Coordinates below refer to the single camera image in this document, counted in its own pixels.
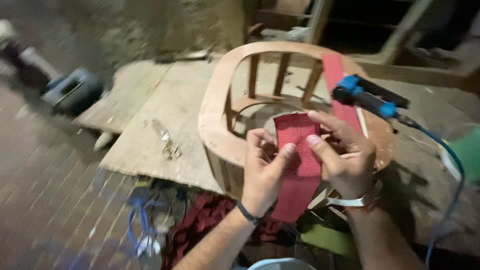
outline brick floor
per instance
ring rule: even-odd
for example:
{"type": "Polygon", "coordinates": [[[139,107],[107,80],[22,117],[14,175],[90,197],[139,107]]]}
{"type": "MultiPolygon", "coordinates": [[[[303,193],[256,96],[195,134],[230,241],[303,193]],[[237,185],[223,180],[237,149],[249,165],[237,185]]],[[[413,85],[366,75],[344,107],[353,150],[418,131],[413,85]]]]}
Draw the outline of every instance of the brick floor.
{"type": "Polygon", "coordinates": [[[0,269],[139,268],[130,179],[98,172],[95,139],[0,83],[0,269]]]}

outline red ribbed fabric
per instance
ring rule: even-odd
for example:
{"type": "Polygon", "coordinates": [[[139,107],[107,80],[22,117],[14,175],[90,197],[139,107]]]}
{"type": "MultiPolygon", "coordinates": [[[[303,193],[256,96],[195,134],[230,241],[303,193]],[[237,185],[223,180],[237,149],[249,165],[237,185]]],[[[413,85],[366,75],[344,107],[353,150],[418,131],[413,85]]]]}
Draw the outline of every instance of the red ribbed fabric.
{"type": "Polygon", "coordinates": [[[274,118],[278,149],[288,143],[297,146],[297,155],[285,170],[282,188],[272,218],[295,222],[312,201],[322,178],[321,162],[310,149],[307,137],[320,135],[320,125],[306,113],[294,113],[274,118]]]}
{"type": "MultiPolygon", "coordinates": [[[[339,54],[325,54],[322,57],[324,75],[330,95],[337,83],[343,79],[344,70],[339,54]]],[[[347,122],[362,133],[357,110],[332,100],[335,116],[347,122]]],[[[322,178],[321,160],[312,153],[307,137],[320,135],[320,125],[311,121],[306,113],[283,115],[275,119],[278,149],[287,143],[297,145],[298,156],[290,163],[282,179],[282,188],[272,218],[295,222],[312,201],[322,178]]]]}
{"type": "MultiPolygon", "coordinates": [[[[324,54],[322,56],[324,64],[324,75],[327,83],[328,91],[332,95],[335,86],[343,79],[343,65],[339,54],[324,54]]],[[[332,99],[332,110],[334,115],[345,122],[347,122],[354,130],[362,133],[360,120],[355,107],[342,105],[342,103],[332,99]]]]}

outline power tool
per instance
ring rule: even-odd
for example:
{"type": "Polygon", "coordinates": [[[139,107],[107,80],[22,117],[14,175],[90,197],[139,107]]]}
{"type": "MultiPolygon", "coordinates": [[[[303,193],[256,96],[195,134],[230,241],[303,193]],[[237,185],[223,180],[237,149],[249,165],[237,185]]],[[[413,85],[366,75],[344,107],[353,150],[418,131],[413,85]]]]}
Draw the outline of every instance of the power tool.
{"type": "Polygon", "coordinates": [[[428,267],[432,250],[435,245],[436,236],[438,235],[442,225],[447,219],[449,219],[450,215],[455,209],[455,205],[458,202],[460,193],[465,184],[465,171],[460,159],[443,140],[439,139],[436,135],[423,128],[416,121],[398,112],[398,108],[408,109],[408,105],[410,104],[408,99],[399,96],[379,85],[376,85],[358,76],[357,74],[345,76],[342,80],[340,80],[332,92],[332,98],[344,105],[360,106],[385,120],[390,120],[392,118],[397,119],[399,123],[422,131],[435,142],[442,145],[456,163],[458,171],[460,172],[459,183],[455,193],[453,194],[453,199],[445,211],[444,217],[433,230],[425,258],[425,264],[428,267]]]}

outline wooden chair frame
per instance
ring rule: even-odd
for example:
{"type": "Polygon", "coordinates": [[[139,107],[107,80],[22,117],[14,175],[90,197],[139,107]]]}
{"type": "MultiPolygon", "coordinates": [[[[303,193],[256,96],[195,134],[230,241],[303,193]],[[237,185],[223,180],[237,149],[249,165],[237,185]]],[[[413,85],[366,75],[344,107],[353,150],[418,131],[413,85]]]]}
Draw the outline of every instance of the wooden chair frame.
{"type": "MultiPolygon", "coordinates": [[[[241,193],[243,165],[247,143],[232,133],[234,119],[244,108],[264,103],[287,104],[301,110],[311,110],[310,98],[323,72],[322,55],[338,53],[319,46],[294,42],[255,42],[238,47],[223,56],[210,79],[198,120],[198,130],[215,179],[233,195],[241,193]],[[264,52],[282,54],[275,87],[272,94],[256,94],[259,56],[264,52]],[[292,53],[300,53],[315,59],[302,98],[282,95],[285,71],[292,53]],[[238,65],[250,57],[250,77],[247,95],[231,100],[231,82],[238,65]]],[[[345,73],[368,78],[364,70],[351,58],[341,56],[345,73]]],[[[379,117],[363,110],[363,116],[371,138],[382,153],[376,167],[383,169],[392,159],[393,134],[388,124],[379,117]]]]}

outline scissors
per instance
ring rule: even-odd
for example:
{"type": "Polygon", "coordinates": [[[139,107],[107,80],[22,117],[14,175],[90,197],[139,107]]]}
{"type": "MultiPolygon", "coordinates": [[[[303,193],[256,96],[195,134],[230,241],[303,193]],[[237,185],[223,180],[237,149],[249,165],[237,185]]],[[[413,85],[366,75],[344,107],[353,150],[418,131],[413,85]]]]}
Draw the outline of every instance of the scissors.
{"type": "Polygon", "coordinates": [[[173,143],[168,130],[162,125],[159,119],[154,118],[152,119],[152,126],[155,133],[162,141],[166,141],[165,148],[163,148],[162,156],[168,160],[172,160],[173,158],[178,159],[181,156],[180,147],[173,143]]]}

